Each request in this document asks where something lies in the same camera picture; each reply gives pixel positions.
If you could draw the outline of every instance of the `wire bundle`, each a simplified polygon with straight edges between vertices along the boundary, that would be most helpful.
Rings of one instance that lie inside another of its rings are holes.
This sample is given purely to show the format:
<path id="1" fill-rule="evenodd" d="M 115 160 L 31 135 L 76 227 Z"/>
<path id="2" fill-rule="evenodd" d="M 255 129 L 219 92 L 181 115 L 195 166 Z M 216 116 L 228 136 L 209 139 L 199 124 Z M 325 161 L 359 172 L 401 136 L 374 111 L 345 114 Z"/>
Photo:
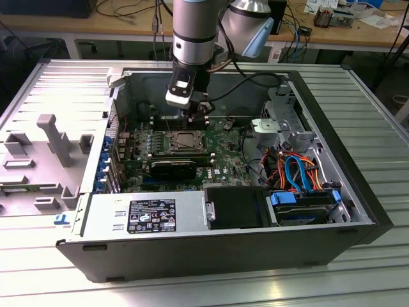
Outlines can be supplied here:
<path id="1" fill-rule="evenodd" d="M 290 46 L 288 47 L 287 51 L 283 53 L 283 57 L 280 59 L 279 63 L 282 63 L 282 61 L 284 61 L 285 58 L 286 58 L 286 61 L 288 62 L 289 58 L 292 57 L 291 62 L 294 62 L 299 57 L 305 56 L 305 54 L 307 52 L 307 44 L 309 42 L 309 36 L 304 35 L 305 44 L 303 44 L 303 46 L 301 46 L 301 48 L 299 47 L 300 41 L 301 41 L 300 33 L 298 33 L 298 29 L 300 28 L 300 21 L 297 18 L 295 18 L 293 10 L 291 9 L 290 5 L 287 4 L 287 8 L 288 8 L 291 15 L 284 14 L 284 19 L 283 19 L 282 23 L 287 24 L 292 30 L 294 30 L 294 33 L 293 33 L 294 39 L 291 42 Z M 294 49 L 294 51 L 292 53 L 290 53 L 290 49 L 292 48 L 294 43 L 296 43 L 295 49 Z"/>
<path id="2" fill-rule="evenodd" d="M 264 165 L 265 160 L 267 159 L 269 155 L 270 155 L 270 152 L 267 151 L 265 155 L 263 156 L 263 158 L 260 160 L 260 165 L 262 166 Z M 318 177 L 318 167 L 307 157 L 304 157 L 296 152 L 287 151 L 287 152 L 277 152 L 276 160 L 277 160 L 277 170 L 266 181 L 266 183 L 269 186 L 272 186 L 276 189 L 285 190 L 288 184 L 290 184 L 291 188 L 287 189 L 287 191 L 301 193 L 302 188 L 297 183 L 295 183 L 295 179 L 297 178 L 298 174 L 300 174 L 304 190 L 311 192 L 311 191 L 323 189 L 320 184 L 319 177 Z M 294 178 L 291 177 L 291 173 L 290 173 L 289 165 L 291 163 L 298 164 L 298 168 L 299 168 L 298 173 L 294 176 Z M 315 168 L 315 173 L 312 169 L 305 170 L 309 166 Z M 279 178 L 274 184 L 274 179 L 277 174 Z"/>

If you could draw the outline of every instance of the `gray plastic clip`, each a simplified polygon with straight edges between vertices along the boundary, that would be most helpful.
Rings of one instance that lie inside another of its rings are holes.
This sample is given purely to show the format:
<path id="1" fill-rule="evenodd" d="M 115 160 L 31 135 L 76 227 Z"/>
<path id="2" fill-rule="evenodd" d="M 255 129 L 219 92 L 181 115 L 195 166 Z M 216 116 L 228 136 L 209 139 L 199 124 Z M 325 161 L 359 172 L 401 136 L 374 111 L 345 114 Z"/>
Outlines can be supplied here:
<path id="1" fill-rule="evenodd" d="M 56 120 L 54 114 L 41 114 L 37 120 L 37 126 L 44 130 L 61 165 L 64 168 L 69 168 L 72 160 L 66 148 L 66 143 L 61 139 L 57 127 L 55 126 Z"/>

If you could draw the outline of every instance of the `motherboard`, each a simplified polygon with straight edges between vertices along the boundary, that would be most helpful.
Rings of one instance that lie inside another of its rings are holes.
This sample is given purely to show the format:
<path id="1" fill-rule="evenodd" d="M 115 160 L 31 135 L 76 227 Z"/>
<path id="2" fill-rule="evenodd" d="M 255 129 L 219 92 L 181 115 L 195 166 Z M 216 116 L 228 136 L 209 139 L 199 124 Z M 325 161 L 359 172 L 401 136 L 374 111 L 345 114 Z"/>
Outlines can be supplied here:
<path id="1" fill-rule="evenodd" d="M 199 127 L 202 130 L 173 130 L 172 123 L 161 129 L 152 122 L 141 122 L 120 133 L 117 158 L 121 192 L 250 185 L 249 169 L 239 150 L 241 127 L 226 128 L 223 119 L 206 124 Z"/>

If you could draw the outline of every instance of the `label sticker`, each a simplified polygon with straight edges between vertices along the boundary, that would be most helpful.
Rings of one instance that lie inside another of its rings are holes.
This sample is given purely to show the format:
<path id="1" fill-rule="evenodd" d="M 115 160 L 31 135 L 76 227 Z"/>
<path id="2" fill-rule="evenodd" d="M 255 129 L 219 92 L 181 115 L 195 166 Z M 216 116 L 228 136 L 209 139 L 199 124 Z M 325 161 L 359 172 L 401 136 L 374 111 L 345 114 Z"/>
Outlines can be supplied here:
<path id="1" fill-rule="evenodd" d="M 175 200 L 132 200 L 128 233 L 175 232 Z"/>

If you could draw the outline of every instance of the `workbench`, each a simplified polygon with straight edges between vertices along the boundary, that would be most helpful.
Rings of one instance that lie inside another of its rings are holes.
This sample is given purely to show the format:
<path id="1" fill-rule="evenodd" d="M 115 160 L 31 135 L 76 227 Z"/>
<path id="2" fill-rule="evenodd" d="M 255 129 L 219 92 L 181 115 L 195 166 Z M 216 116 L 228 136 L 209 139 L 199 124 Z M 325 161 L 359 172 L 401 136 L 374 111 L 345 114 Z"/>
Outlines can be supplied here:
<path id="1" fill-rule="evenodd" d="M 0 118 L 0 136 L 38 114 L 73 113 L 67 134 L 92 134 L 106 110 L 111 67 L 170 62 L 52 60 L 38 64 Z M 241 64 L 303 77 L 395 227 L 328 266 L 188 278 L 92 283 L 56 248 L 70 227 L 54 215 L 0 217 L 1 306 L 406 306 L 409 299 L 409 135 L 351 70 L 338 65 Z"/>
<path id="2" fill-rule="evenodd" d="M 304 14 L 305 0 L 291 1 L 295 17 L 305 25 L 313 29 L 311 39 L 308 43 L 309 49 L 333 49 L 348 51 L 373 51 L 388 52 L 396 37 L 396 27 L 377 29 L 361 21 L 356 20 L 352 28 L 335 28 L 322 29 L 314 27 L 313 17 L 311 14 Z M 115 7 L 132 4 L 131 0 L 114 0 Z M 140 5 L 126 8 L 120 12 L 129 13 L 153 6 L 153 0 L 144 0 Z M 406 2 L 397 4 L 384 3 L 382 10 L 403 10 L 404 13 Z M 113 14 L 109 2 L 100 7 L 100 11 L 108 15 Z M 172 42 L 172 17 L 162 10 L 164 23 L 165 41 Z M 153 9 L 145 10 L 135 16 L 135 25 L 118 20 L 114 17 L 106 17 L 97 12 L 93 12 L 88 19 L 71 19 L 66 17 L 36 17 L 36 16 L 18 16 L 2 15 L 0 19 L 16 35 L 22 37 L 44 37 L 60 38 L 66 43 L 68 52 L 72 59 L 80 59 L 78 40 L 114 40 L 134 41 L 134 42 L 152 42 L 153 33 L 151 30 Z M 10 35 L 7 30 L 0 29 L 0 35 Z M 277 55 L 285 47 L 288 47 L 293 41 L 293 34 L 287 25 L 281 27 L 278 35 L 270 35 L 266 46 L 271 47 L 272 51 L 268 61 L 277 61 Z M 403 37 L 399 38 L 396 47 L 399 47 Z"/>

